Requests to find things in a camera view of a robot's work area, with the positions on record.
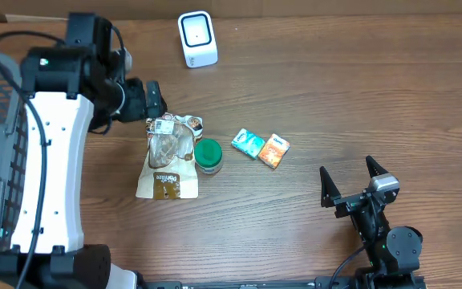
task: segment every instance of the white device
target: white device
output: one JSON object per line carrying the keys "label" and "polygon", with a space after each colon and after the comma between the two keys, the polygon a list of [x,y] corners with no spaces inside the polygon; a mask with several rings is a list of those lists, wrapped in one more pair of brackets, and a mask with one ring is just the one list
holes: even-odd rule
{"label": "white device", "polygon": [[177,19],[184,59],[190,68],[215,64],[218,60],[217,42],[212,19],[205,11],[182,14]]}

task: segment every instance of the small box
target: small box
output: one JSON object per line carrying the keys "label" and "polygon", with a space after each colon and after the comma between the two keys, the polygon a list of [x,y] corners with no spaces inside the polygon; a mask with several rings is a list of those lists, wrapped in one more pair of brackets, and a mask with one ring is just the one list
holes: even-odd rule
{"label": "small box", "polygon": [[234,137],[231,145],[256,160],[261,148],[265,145],[265,141],[245,128],[242,128],[237,136]]}
{"label": "small box", "polygon": [[260,151],[260,160],[276,169],[288,149],[290,149],[290,143],[274,133]]}

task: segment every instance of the white panel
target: white panel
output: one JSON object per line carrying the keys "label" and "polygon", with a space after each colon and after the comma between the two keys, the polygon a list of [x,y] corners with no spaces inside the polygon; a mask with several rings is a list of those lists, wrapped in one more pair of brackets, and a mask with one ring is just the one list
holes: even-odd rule
{"label": "white panel", "polygon": [[136,274],[112,264],[106,289],[136,289]]}
{"label": "white panel", "polygon": [[181,23],[184,28],[186,42],[190,46],[208,43],[209,28],[206,25],[206,18],[203,15],[194,16],[183,20]]}
{"label": "white panel", "polygon": [[[36,253],[48,254],[53,246],[64,246],[65,251],[83,247],[83,230],[79,214],[79,190],[83,164],[83,147],[94,105],[84,96],[68,100],[64,92],[37,92],[31,103],[37,109],[51,140],[47,147],[47,183],[41,227]],[[40,135],[29,109],[26,178],[21,212],[12,246],[20,245],[27,253],[34,227],[41,173]]]}

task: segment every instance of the orange tissue pack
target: orange tissue pack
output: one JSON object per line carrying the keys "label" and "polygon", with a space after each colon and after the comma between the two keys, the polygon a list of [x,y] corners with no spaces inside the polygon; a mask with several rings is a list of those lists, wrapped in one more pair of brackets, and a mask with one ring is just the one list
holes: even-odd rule
{"label": "orange tissue pack", "polygon": [[260,151],[259,157],[269,167],[276,169],[288,149],[290,143],[274,133]]}

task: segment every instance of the green lid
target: green lid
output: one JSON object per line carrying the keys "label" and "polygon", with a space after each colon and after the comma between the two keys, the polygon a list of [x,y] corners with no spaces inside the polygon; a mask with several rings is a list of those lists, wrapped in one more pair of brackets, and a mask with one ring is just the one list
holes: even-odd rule
{"label": "green lid", "polygon": [[211,168],[221,162],[222,149],[216,141],[203,139],[196,145],[195,156],[198,165]]}

